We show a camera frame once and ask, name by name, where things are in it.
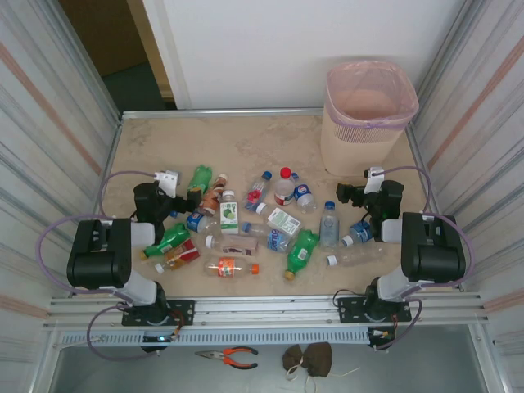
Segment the red label tea bottle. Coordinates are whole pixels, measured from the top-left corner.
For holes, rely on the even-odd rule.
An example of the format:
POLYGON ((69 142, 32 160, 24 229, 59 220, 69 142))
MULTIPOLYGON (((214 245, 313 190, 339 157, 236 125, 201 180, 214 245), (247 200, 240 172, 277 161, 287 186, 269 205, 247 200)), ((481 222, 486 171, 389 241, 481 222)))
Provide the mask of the red label tea bottle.
POLYGON ((167 271, 180 269, 199 257, 200 252, 194 245, 192 239, 187 239, 179 246, 168 251, 164 259, 154 265, 154 269, 157 273, 163 274, 167 271))

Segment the white green label square bottle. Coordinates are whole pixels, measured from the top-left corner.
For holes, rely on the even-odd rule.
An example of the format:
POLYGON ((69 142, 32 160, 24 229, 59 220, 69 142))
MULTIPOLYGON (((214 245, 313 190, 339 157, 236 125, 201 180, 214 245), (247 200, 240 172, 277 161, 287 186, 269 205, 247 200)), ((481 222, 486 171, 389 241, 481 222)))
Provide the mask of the white green label square bottle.
POLYGON ((269 227, 286 234, 290 238, 296 237, 301 229, 302 222, 289 215, 279 206, 261 202, 256 207, 255 212, 269 227))

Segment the lime label juice bottle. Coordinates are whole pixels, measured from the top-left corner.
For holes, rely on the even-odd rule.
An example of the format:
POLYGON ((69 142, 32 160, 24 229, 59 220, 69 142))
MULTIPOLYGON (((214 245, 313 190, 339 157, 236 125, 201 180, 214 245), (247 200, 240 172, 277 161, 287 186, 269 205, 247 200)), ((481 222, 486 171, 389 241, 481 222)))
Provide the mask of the lime label juice bottle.
POLYGON ((219 222, 222 233, 239 233, 238 204, 234 191, 224 190, 219 204, 219 222))

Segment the clear bottle light blue label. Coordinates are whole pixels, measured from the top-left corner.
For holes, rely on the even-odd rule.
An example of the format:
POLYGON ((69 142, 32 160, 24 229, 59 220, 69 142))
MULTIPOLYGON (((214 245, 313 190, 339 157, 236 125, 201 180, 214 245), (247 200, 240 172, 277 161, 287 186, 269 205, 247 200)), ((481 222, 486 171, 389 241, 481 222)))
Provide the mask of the clear bottle light blue label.
POLYGON ((268 250, 278 253, 286 254, 291 245, 291 239, 288 235, 269 227, 267 224, 244 222, 242 231, 249 237, 254 237, 259 244, 265 246, 268 250))

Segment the long Pepsi label bottle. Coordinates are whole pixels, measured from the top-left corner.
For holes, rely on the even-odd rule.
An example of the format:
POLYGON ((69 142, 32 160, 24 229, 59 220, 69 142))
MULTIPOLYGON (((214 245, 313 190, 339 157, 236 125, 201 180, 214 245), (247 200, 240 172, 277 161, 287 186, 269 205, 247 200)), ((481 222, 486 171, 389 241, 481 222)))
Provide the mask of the long Pepsi label bottle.
POLYGON ((187 217, 186 228, 189 231, 202 235, 212 235, 220 232, 218 219, 202 214, 199 211, 195 211, 187 217))

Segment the orange label orange cap bottle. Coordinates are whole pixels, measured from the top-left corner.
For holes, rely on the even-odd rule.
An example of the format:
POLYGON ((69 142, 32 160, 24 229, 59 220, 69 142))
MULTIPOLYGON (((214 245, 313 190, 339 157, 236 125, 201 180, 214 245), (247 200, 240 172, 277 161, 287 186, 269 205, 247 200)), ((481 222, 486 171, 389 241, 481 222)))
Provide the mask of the orange label orange cap bottle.
POLYGON ((211 257, 204 263, 204 272, 212 277, 236 279, 256 276, 260 272, 258 263, 240 257, 211 257))

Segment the green bottle yellow cap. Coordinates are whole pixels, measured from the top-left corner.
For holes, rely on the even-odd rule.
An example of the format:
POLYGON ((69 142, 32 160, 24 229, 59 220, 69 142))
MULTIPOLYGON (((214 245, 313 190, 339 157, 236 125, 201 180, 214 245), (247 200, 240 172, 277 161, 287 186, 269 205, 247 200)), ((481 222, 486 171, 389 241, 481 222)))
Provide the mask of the green bottle yellow cap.
POLYGON ((287 255, 287 268, 284 272, 284 278, 287 281, 294 280, 296 274, 306 267, 318 242, 318 234, 309 229, 299 231, 296 241, 287 255))
POLYGON ((151 257, 163 256, 168 251, 180 246, 190 238, 190 233, 185 224, 177 223, 172 228, 165 231, 164 236, 158 245, 151 245, 140 252, 141 260, 147 260, 151 257))

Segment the short Pepsi label bottle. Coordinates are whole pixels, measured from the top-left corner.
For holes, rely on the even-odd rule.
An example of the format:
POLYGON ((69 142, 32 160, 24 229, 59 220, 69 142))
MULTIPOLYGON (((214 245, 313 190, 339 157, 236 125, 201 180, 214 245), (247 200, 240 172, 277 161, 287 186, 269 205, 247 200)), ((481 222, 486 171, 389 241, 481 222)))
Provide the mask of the short Pepsi label bottle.
POLYGON ((304 214, 313 213, 316 209, 316 201, 307 183, 295 172, 291 173, 294 181, 294 192, 296 204, 304 214))

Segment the red cap red label bottle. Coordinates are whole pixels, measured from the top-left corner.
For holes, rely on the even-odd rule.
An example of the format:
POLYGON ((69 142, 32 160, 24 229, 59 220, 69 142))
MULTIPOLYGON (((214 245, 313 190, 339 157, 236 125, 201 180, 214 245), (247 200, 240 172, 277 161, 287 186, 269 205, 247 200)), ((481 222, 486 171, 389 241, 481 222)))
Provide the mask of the red cap red label bottle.
POLYGON ((274 200, 278 205, 291 204, 294 198, 295 180, 289 167, 280 170, 280 179, 275 183, 274 200))

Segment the clear bottle white cap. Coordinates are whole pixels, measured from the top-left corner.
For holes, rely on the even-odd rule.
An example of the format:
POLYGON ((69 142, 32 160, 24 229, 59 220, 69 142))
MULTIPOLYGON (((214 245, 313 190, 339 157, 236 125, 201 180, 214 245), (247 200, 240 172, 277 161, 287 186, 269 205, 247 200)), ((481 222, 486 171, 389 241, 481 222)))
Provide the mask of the clear bottle white cap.
POLYGON ((353 246, 341 246, 327 256, 329 267, 355 267, 380 260, 386 254, 385 249, 375 243, 361 243, 353 246))

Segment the purple label white cap bottle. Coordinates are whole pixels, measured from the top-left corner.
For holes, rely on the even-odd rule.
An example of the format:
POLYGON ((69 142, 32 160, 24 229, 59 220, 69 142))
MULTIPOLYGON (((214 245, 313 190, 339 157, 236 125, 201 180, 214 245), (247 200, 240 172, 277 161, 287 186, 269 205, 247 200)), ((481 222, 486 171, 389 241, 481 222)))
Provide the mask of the purple label white cap bottle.
POLYGON ((206 237, 205 246, 223 254, 254 256, 258 249, 258 240, 232 234, 209 235, 206 237))

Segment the orange handled pliers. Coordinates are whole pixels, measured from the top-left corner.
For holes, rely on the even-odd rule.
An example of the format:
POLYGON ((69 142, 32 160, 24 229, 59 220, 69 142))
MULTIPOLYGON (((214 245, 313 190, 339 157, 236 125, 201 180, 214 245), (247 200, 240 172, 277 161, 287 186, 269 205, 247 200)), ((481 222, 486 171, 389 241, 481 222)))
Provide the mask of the orange handled pliers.
POLYGON ((253 355, 259 354, 257 350, 249 346, 237 346, 233 348, 227 348, 222 351, 217 351, 217 350, 197 351, 196 355, 202 358, 206 358, 206 359, 220 360, 223 364, 226 364, 230 367, 233 367, 239 370, 251 370, 251 369, 258 367, 257 363, 249 363, 249 364, 238 363, 237 361, 231 358, 231 356, 236 353, 249 353, 253 355))

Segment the clear bottle red flower label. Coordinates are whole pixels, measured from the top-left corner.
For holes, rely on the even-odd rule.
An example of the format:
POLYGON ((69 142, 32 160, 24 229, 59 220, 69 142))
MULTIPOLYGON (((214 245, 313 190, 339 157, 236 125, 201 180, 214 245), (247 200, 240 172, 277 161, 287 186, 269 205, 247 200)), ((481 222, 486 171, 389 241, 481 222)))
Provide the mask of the clear bottle red flower label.
POLYGON ((242 206, 249 211, 256 211, 258 205, 264 201, 269 190, 272 173, 268 170, 254 179, 243 198, 242 206))

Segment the green plastic soda bottle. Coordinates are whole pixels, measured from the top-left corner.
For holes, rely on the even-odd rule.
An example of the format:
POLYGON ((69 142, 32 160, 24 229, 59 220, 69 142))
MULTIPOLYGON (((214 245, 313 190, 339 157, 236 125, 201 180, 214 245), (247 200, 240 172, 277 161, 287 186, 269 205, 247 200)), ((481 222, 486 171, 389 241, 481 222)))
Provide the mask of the green plastic soda bottle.
POLYGON ((195 168, 193 176, 187 186, 187 192, 200 192, 204 195, 209 187, 213 171, 210 167, 199 165, 195 168))

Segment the orange brown tea bottle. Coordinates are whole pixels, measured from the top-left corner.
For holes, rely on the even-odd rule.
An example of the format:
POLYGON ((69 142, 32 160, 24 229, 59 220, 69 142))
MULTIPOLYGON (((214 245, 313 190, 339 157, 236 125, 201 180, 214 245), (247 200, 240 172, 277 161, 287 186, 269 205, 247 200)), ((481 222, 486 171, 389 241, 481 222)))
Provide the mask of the orange brown tea bottle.
POLYGON ((216 213, 227 181, 228 176, 226 174, 219 174, 217 176, 215 182, 206 191, 198 206, 198 211, 201 214, 213 216, 216 213))

